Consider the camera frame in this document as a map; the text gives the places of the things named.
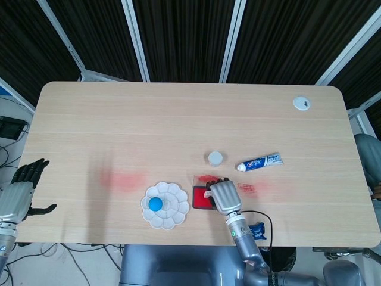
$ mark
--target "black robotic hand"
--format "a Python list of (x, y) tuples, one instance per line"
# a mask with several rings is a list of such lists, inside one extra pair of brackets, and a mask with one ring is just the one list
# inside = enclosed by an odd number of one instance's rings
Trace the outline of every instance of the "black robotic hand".
[[(49, 161), (45, 161), (45, 159), (40, 159), (38, 161), (35, 161), (34, 163), (24, 165), (18, 168), (12, 178), (11, 185), (20, 182), (31, 182), (33, 184), (33, 189), (35, 189), (41, 178), (42, 171), (48, 164)], [(51, 204), (49, 207), (45, 209), (34, 209), (32, 208), (32, 203), (30, 203), (28, 212), (23, 220), (25, 220), (28, 216), (34, 216), (36, 214), (44, 215), (45, 213), (50, 213), (56, 208), (56, 206), (57, 204)]]

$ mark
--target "black curtain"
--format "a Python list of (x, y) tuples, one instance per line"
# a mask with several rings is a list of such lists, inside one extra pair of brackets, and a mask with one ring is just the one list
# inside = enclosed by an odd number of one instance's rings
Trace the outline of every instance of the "black curtain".
[(135, 0), (150, 80), (218, 82), (234, 0)]
[(248, 0), (230, 83), (313, 85), (380, 0)]
[(142, 81), (120, 0), (48, 2), (86, 69)]
[(331, 81), (341, 90), (348, 109), (357, 108), (381, 91), (381, 30)]
[(36, 1), (0, 3), (0, 77), (36, 106), (42, 87), (80, 75)]

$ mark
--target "flower-shaped palette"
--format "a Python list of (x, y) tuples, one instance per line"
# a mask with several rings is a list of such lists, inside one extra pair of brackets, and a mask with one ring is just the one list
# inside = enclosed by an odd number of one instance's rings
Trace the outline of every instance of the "flower-shaped palette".
[(172, 229), (185, 220), (188, 196), (175, 183), (160, 182), (147, 189), (142, 199), (143, 218), (153, 228)]

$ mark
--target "blue object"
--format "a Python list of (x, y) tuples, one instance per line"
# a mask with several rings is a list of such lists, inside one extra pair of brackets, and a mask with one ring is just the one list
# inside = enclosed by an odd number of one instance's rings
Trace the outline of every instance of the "blue object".
[(264, 222), (260, 222), (257, 225), (249, 225), (249, 228), (252, 232), (252, 236), (255, 240), (266, 240), (264, 236)]
[(163, 207), (163, 201), (158, 197), (154, 197), (149, 200), (148, 207), (150, 210), (157, 212), (158, 210), (161, 210), (161, 208)]

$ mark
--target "metal frame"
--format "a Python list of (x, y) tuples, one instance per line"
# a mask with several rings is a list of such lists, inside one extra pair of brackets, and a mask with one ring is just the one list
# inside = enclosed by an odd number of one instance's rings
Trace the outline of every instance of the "metal frame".
[(85, 72), (82, 74), (81, 81), (83, 82), (89, 81), (89, 80), (86, 80), (87, 78), (90, 78), (96, 81), (101, 81), (101, 82), (128, 82), (127, 80), (119, 79), (113, 76), (108, 76), (107, 74), (103, 74), (103, 73), (97, 73), (96, 71), (92, 71), (92, 70), (85, 70)]
[(357, 116), (361, 112), (365, 111), (365, 109), (371, 107), (373, 104), (378, 102), (378, 100), (381, 100), (381, 91), (373, 95), (371, 98), (369, 98), (366, 102), (361, 104), (358, 108), (352, 109), (350, 113), (348, 114), (349, 119), (352, 119), (353, 117)]
[(123, 6), (124, 15), (126, 16), (127, 25), (130, 30), (131, 40), (135, 50), (136, 58), (138, 59), (138, 65), (142, 79), (144, 82), (150, 82), (147, 62), (145, 60), (143, 44), (140, 38), (138, 21), (136, 20), (132, 0), (121, 0), (121, 4)]
[(234, 3), (232, 20), (230, 22), (229, 34), (227, 36), (225, 54), (222, 61), (219, 83), (226, 83), (227, 76), (230, 70), (230, 65), (232, 63), (232, 58), (233, 58), (234, 50), (236, 47), (239, 28), (241, 26), (242, 16), (243, 16), (243, 12), (245, 11), (245, 7), (246, 7), (246, 0), (236, 0)]
[(70, 42), (68, 36), (66, 35), (64, 29), (62, 28), (60, 22), (56, 18), (48, 2), (46, 0), (37, 0), (37, 2), (40, 5), (42, 11), (45, 13), (47, 18), (49, 19), (50, 23), (53, 25), (53, 28), (55, 29), (55, 31), (60, 36), (64, 45), (66, 46), (71, 56), (73, 57), (74, 61), (76, 62), (82, 75), (81, 82), (86, 81), (86, 79), (88, 81), (96, 80), (96, 81), (103, 81), (103, 82), (126, 82), (126, 80), (124, 79), (108, 76), (107, 74), (103, 74), (103, 73), (97, 73), (96, 71), (92, 71), (92, 70), (86, 70), (85, 64), (79, 57), (76, 49), (74, 49), (73, 44)]
[(328, 85), (381, 27), (381, 6), (358, 31), (315, 85)]
[(50, 8), (50, 6), (46, 0), (37, 0), (37, 2), (40, 5), (42, 11), (45, 13), (47, 18), (49, 19), (50, 23), (52, 23), (53, 28), (58, 33), (61, 40), (64, 42), (66, 48), (70, 52), (74, 61), (76, 62), (79, 70), (81, 71), (81, 73), (83, 73), (85, 71), (85, 65), (83, 64), (82, 60), (80, 59), (76, 49), (74, 49), (73, 44), (70, 42), (69, 38), (67, 37), (67, 35), (66, 35), (64, 29), (62, 28), (60, 22), (58, 21), (58, 19), (54, 15), (53, 10)]
[(36, 111), (36, 107), (34, 107), (33, 105), (31, 105), (29, 103), (28, 100), (26, 100), (23, 96), (21, 96), (21, 94), (19, 94), (15, 89), (12, 88), (12, 86), (10, 86), (9, 84), (7, 84), (5, 82), (5, 80), (3, 80), (1, 77), (0, 77), (0, 85), (7, 91), (9, 92), (14, 98), (15, 100), (17, 100), (20, 104), (22, 104), (23, 106), (26, 107), (26, 109), (32, 113), (32, 115), (35, 115), (35, 111)]

